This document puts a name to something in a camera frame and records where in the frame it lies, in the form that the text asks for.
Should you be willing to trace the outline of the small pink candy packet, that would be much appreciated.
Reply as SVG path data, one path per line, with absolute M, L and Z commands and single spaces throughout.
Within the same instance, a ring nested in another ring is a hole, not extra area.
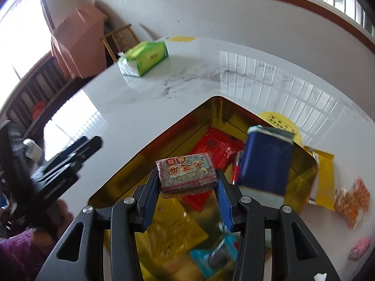
M 368 250 L 371 245 L 371 239 L 364 237 L 360 239 L 348 254 L 348 259 L 358 261 Z

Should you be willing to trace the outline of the brown snack block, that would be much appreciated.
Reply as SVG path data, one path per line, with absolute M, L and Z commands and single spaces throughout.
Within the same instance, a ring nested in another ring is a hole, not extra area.
M 160 194 L 165 198 L 194 195 L 217 185 L 215 168 L 208 153 L 157 160 L 156 167 Z

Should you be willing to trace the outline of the green tissue pack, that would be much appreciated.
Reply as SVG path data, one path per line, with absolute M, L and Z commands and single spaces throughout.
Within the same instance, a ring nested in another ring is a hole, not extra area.
M 143 41 L 127 52 L 118 53 L 118 67 L 122 75 L 143 77 L 151 69 L 169 57 L 163 41 Z

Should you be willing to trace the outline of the small wooden chair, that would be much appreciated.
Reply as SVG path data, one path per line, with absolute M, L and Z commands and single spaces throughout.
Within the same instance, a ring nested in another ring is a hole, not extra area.
M 125 53 L 140 43 L 131 24 L 104 34 L 99 41 L 103 43 L 114 63 L 118 61 L 120 53 Z

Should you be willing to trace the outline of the yellow label on table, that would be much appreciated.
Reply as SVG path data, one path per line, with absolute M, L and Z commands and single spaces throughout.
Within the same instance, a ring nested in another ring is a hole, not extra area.
M 176 43 L 190 43 L 190 42 L 194 41 L 195 39 L 196 39 L 195 37 L 174 36 L 174 37 L 169 37 L 168 41 L 176 42 Z

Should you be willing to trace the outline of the yellow foil snack bag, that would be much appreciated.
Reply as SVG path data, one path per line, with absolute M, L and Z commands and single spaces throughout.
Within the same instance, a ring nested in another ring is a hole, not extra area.
M 311 187 L 308 202 L 334 211 L 336 201 L 334 155 L 308 146 L 305 146 L 304 149 L 318 164 L 318 171 Z

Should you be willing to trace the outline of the teal snack packet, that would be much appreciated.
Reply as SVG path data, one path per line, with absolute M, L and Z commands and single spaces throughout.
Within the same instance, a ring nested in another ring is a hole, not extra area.
M 226 234 L 213 250 L 193 249 L 189 255 L 206 279 L 213 277 L 229 263 L 235 262 L 239 241 L 235 235 Z

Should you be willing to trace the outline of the dark blue snack packet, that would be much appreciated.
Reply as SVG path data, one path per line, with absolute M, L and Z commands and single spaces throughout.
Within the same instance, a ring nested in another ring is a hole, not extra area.
M 238 185 L 284 196 L 294 147 L 294 133 L 251 126 L 238 171 Z

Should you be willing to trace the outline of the pink covered cabinet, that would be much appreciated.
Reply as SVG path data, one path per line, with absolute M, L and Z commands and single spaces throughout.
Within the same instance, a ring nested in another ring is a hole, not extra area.
M 96 76 L 107 68 L 104 36 L 106 15 L 92 3 L 79 5 L 52 33 L 52 55 L 68 81 Z

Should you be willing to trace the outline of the gold foil snack packet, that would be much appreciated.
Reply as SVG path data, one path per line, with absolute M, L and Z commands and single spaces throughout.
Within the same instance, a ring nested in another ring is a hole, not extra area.
M 209 238 L 206 231 L 191 218 L 177 199 L 160 198 L 153 221 L 147 228 L 154 258 L 173 258 L 184 254 Z

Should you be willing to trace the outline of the orange fried twist packet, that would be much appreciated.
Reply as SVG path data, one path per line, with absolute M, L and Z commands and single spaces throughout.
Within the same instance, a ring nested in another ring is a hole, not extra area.
M 335 193 L 334 210 L 344 218 L 347 227 L 355 230 L 371 208 L 371 193 L 362 177 L 356 177 L 351 190 L 339 187 Z

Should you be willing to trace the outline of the dark wooden shelf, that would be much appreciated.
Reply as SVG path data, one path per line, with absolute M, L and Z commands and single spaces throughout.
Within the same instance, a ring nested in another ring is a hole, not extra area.
M 92 79 L 65 78 L 56 58 L 47 53 L 6 100 L 1 121 L 14 122 L 23 137 L 40 141 L 54 113 Z

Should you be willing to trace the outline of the red snack packet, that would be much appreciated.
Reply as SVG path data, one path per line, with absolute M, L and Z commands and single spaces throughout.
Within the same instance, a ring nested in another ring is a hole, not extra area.
M 208 153 L 215 169 L 225 171 L 232 164 L 245 143 L 219 129 L 209 127 L 205 135 L 196 143 L 189 154 Z M 185 203 L 197 212 L 201 212 L 211 191 L 182 197 Z

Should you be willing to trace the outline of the red and gold tin box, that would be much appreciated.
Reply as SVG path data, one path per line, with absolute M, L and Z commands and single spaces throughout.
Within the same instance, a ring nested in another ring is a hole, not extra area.
M 209 98 L 192 112 L 151 141 L 119 171 L 114 173 L 90 198 L 89 205 L 102 209 L 131 196 L 137 186 L 146 183 L 156 161 L 190 154 L 210 128 L 215 128 L 234 140 L 245 141 L 250 126 L 264 125 L 265 121 L 243 107 L 221 96 Z M 289 169 L 286 199 L 297 211 L 302 209 L 309 195 L 302 184 L 311 184 L 318 171 L 317 161 L 299 145 L 294 145 Z M 156 257 L 151 246 L 151 235 L 135 236 L 139 264 L 144 280 L 203 280 L 204 276 L 188 254 L 189 249 L 209 249 L 222 239 L 221 221 L 215 194 L 210 193 L 202 211 L 192 209 L 182 198 L 160 197 L 157 207 L 166 209 L 176 221 L 183 223 L 186 245 L 173 258 Z

